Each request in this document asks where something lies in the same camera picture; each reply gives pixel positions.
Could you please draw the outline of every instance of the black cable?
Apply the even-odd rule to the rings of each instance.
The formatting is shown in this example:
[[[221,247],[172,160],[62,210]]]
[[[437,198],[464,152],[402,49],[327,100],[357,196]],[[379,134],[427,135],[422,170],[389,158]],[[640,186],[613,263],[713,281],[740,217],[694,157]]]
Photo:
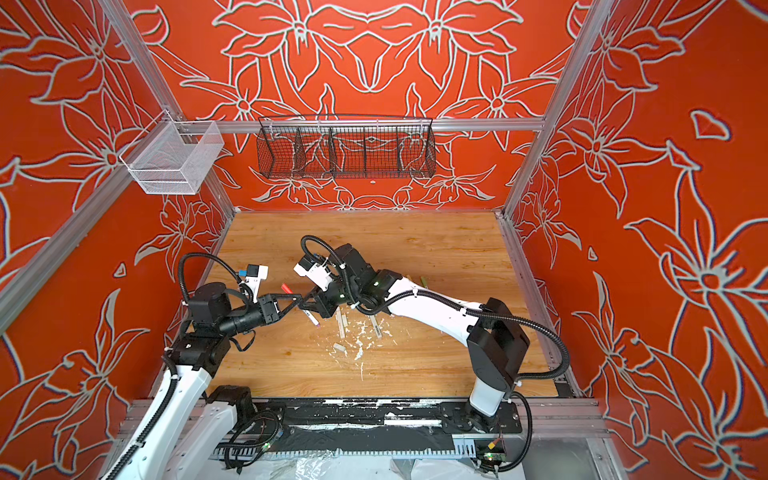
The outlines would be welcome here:
[[[232,437],[230,438],[229,442],[221,442],[218,445],[216,445],[217,449],[224,449],[224,466],[226,469],[236,468],[237,473],[240,474],[243,467],[247,467],[249,465],[252,465],[256,460],[261,458],[261,455],[264,454],[266,449],[263,447],[269,442],[272,442],[275,437],[277,437],[278,432],[280,431],[280,420],[274,415],[273,412],[270,410],[263,410],[262,412],[258,412],[255,417],[253,417],[253,420],[251,422],[244,423],[241,427],[239,427],[234,434],[232,434]],[[255,440],[246,440],[245,442],[235,442],[237,440],[237,437],[239,437],[242,433],[247,432],[251,428],[253,428],[254,425],[256,425],[257,420],[263,420],[264,426],[266,427],[266,420],[272,420],[274,422],[274,429],[269,434],[268,438],[263,441],[259,441],[262,436],[264,436],[263,433],[260,433],[257,439]],[[235,458],[230,457],[230,453],[232,450],[242,450],[242,449],[251,449],[251,448],[258,448],[261,447],[261,451],[256,455],[256,457],[253,460],[250,460],[248,462],[244,462],[242,460],[237,460]]]
[[[528,400],[525,399],[525,397],[520,392],[512,392],[511,396],[517,397],[520,399],[521,402],[523,402],[523,407],[525,408],[525,414],[528,418],[528,431],[525,433],[525,444],[523,445],[523,449],[518,454],[518,457],[513,461],[508,463],[507,465],[499,466],[498,471],[501,472],[509,472],[514,467],[520,465],[523,462],[523,459],[528,454],[528,450],[531,449],[531,443],[533,442],[533,415],[531,414],[531,406],[528,404]],[[483,472],[494,472],[496,465],[487,463],[484,460],[480,461],[480,469]]]
[[[232,337],[232,336],[230,337],[230,342],[235,344],[235,347],[237,348],[238,352],[245,352],[246,350],[248,350],[250,348],[251,345],[253,345],[253,341],[256,339],[256,332],[254,330],[248,330],[246,332],[243,332],[243,334],[246,334],[248,332],[251,332],[253,335],[250,337],[250,342],[248,342],[247,345],[242,346],[242,347],[240,346],[240,343],[237,342],[237,340],[234,337]]]
[[[341,261],[341,258],[339,258],[339,255],[336,253],[336,251],[322,238],[315,237],[314,235],[304,235],[301,237],[301,250],[303,250],[307,256],[311,257],[318,265],[322,265],[322,263],[314,253],[310,252],[310,249],[306,246],[308,241],[317,243],[322,248],[328,250],[329,258],[332,260],[331,265],[336,268],[336,272],[341,276],[342,285],[344,286],[344,294],[349,299],[349,301],[352,303],[356,302],[357,300],[352,292],[352,283],[349,280],[349,275],[346,272],[346,268],[343,266],[344,262]]]
[[[138,437],[136,437],[136,442],[131,445],[131,447],[123,453],[123,455],[120,456],[118,461],[114,464],[114,468],[110,470],[109,475],[107,475],[104,480],[114,480],[120,471],[128,465],[128,463],[131,461],[131,458],[134,456],[134,453],[144,444],[144,442],[147,440],[147,437],[149,436],[150,432],[152,431],[152,428],[155,426],[158,420],[160,420],[161,415],[163,415],[163,412],[168,407],[168,403],[170,403],[170,398],[174,396],[174,392],[176,391],[176,384],[179,382],[178,379],[178,370],[176,369],[176,365],[168,358],[167,356],[162,356],[163,362],[168,367],[168,370],[170,371],[170,384],[168,386],[168,390],[165,392],[165,396],[163,397],[163,401],[160,403],[160,406],[157,407],[157,410],[155,410],[154,415],[152,415],[152,418],[149,420],[147,425],[144,427],[143,430],[141,430],[141,433]]]
[[[213,260],[214,262],[218,263],[219,265],[223,266],[224,269],[229,272],[229,274],[235,279],[235,282],[237,283],[238,288],[240,288],[240,291],[243,292],[245,296],[248,297],[249,301],[253,303],[253,291],[243,282],[243,279],[240,278],[240,275],[237,274],[233,270],[233,268],[229,265],[227,265],[227,262],[222,260],[221,258],[217,257],[216,255],[212,255],[210,253],[205,252],[190,252],[186,253],[183,257],[181,257],[181,260],[179,260],[179,267],[177,276],[179,278],[179,288],[181,289],[181,297],[184,299],[185,303],[189,303],[190,301],[190,294],[189,290],[187,289],[187,283],[184,280],[184,264],[187,262],[187,259],[190,259],[191,257],[203,257],[207,258],[209,260]]]
[[[339,271],[339,274],[342,277],[342,282],[344,284],[344,292],[349,298],[348,302],[357,303],[356,309],[362,314],[376,315],[377,313],[380,313],[382,310],[384,310],[386,307],[392,305],[394,302],[401,300],[403,298],[406,298],[407,296],[413,295],[412,291],[401,292],[396,294],[389,300],[385,301],[383,304],[377,306],[376,308],[372,310],[368,310],[367,308],[365,308],[360,304],[357,298],[353,296],[352,287],[350,285],[350,281],[346,273],[346,269],[339,267],[339,265],[342,264],[342,261],[339,258],[339,256],[336,254],[336,251],[325,240],[315,237],[314,235],[305,235],[304,237],[301,238],[301,250],[303,250],[303,252],[307,256],[312,257],[315,260],[315,263],[321,264],[317,256],[315,256],[312,252],[310,252],[310,249],[306,246],[306,243],[308,241],[317,243],[324,249],[328,250],[330,258],[336,262],[336,264],[333,266]],[[464,308],[464,306],[459,305],[453,300],[447,299],[444,296],[439,295],[438,293],[434,293],[430,290],[416,290],[416,295],[426,296],[427,298],[437,300],[438,302],[443,303],[444,305],[450,306],[455,310],[461,310],[462,308]],[[568,348],[565,346],[565,343],[563,343],[562,339],[558,336],[558,334],[553,332],[549,328],[542,326],[536,322],[532,322],[531,320],[523,318],[521,316],[501,315],[498,313],[483,312],[482,310],[469,309],[469,308],[466,311],[468,315],[475,316],[478,318],[507,319],[515,323],[518,323],[520,325],[527,326],[528,328],[534,329],[537,332],[540,332],[541,334],[549,338],[554,343],[554,345],[558,348],[558,350],[560,351],[561,361],[560,361],[560,365],[558,365],[556,369],[550,370],[548,372],[523,372],[518,375],[519,379],[554,379],[564,375],[565,372],[568,371],[568,367],[571,364],[571,354],[568,352]]]
[[[374,310],[370,310],[371,313],[366,313],[366,311],[363,311],[366,315],[376,315],[377,313],[384,310],[386,307],[392,305],[394,302],[397,302],[398,300],[402,300],[408,296],[413,296],[412,291],[405,291],[396,294],[395,296],[391,297],[384,303],[382,303],[378,308]],[[416,290],[416,296],[425,296],[427,298],[430,298],[432,300],[436,300],[444,305],[450,306],[454,310],[461,310],[464,308],[464,306],[454,302],[453,300],[447,299],[444,296],[434,293],[430,290]],[[571,354],[568,352],[568,348],[565,346],[565,343],[563,343],[562,339],[558,336],[557,333],[551,331],[549,328],[540,325],[536,322],[532,322],[529,319],[523,318],[521,316],[515,316],[515,315],[501,315],[499,313],[492,313],[492,312],[484,312],[482,310],[476,310],[476,309],[467,309],[467,315],[475,316],[478,318],[484,318],[484,319],[507,319],[511,320],[515,323],[519,323],[520,325],[527,326],[528,328],[534,329],[537,332],[541,332],[544,336],[549,338],[555,346],[557,346],[558,350],[560,351],[561,356],[561,362],[560,365],[554,370],[550,370],[548,372],[522,372],[518,375],[519,379],[554,379],[557,378],[568,370],[568,366],[571,364]]]

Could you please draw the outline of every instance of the marker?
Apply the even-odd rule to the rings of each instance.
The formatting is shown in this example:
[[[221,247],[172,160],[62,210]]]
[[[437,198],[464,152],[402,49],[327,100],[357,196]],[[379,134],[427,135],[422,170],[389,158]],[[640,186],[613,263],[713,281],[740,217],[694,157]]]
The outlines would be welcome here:
[[[293,291],[285,283],[283,285],[280,285],[280,288],[283,289],[283,292],[288,293],[290,295],[293,295]],[[312,313],[310,313],[307,310],[302,310],[302,312],[304,312],[304,315],[308,316],[310,318],[310,320],[312,320],[312,323],[314,323],[314,325],[316,327],[318,327],[318,328],[320,327],[320,322],[317,321],[317,319],[315,318],[315,316]]]

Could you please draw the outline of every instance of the wooden table surface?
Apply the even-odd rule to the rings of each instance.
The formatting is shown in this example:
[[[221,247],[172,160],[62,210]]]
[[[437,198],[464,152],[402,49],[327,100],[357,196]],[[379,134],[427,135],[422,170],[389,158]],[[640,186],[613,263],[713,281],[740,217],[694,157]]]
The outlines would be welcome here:
[[[220,257],[235,270],[248,263],[267,265],[269,277],[260,295],[282,293],[286,283],[307,293],[313,284],[293,272],[303,255],[300,239],[316,235],[332,247],[351,243],[374,269],[410,276],[429,289],[483,303],[490,296],[512,313],[528,316],[493,213],[352,212],[237,214]],[[317,245],[310,247],[320,252]],[[233,279],[218,265],[208,281]],[[376,316],[371,322],[343,307],[349,326],[339,338],[336,318],[315,327],[294,310],[283,320],[256,330],[246,352],[232,348],[211,383],[249,386],[254,397],[291,396],[468,396],[475,375],[467,349],[432,327],[410,318]],[[526,329],[531,346],[521,371],[547,369],[538,337]],[[241,344],[249,336],[238,336]],[[346,347],[342,353],[333,348]],[[527,396],[557,396],[551,380],[527,380],[518,391]]]

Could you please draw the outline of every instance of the red wall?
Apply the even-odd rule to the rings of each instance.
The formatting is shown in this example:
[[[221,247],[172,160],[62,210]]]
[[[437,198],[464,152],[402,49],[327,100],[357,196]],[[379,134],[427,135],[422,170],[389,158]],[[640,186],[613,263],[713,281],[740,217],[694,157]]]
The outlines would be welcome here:
[[[0,85],[2,288],[160,109],[88,0],[3,2]],[[206,187],[122,194],[2,335],[0,478],[96,477],[177,327],[174,263],[224,224]]]
[[[205,186],[185,197],[136,184],[123,193],[2,336],[0,472],[96,477],[175,335],[178,259],[211,251],[225,223]],[[188,263],[188,286],[204,267]]]
[[[766,44],[764,3],[618,2],[515,212],[633,478],[768,472]]]
[[[0,289],[160,111],[96,5],[0,8]]]
[[[126,5],[188,118],[253,121],[542,115],[589,2]],[[431,180],[373,182],[267,180],[253,136],[228,137],[217,173],[244,210],[488,209],[504,203],[533,133],[440,135]]]

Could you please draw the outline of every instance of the aluminum rail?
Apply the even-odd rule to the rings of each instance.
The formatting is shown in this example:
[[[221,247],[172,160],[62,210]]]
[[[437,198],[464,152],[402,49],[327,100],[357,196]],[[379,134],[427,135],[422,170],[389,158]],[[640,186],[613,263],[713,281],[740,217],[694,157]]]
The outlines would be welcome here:
[[[258,121],[217,121],[216,125],[222,134],[256,134],[263,126],[268,127],[404,127],[419,123],[427,123],[429,119],[418,118],[375,118],[365,120],[264,120]],[[176,122],[179,131],[186,134],[205,133],[208,122],[182,121]],[[540,131],[544,126],[544,118],[437,118],[432,120],[434,132],[455,131]]]

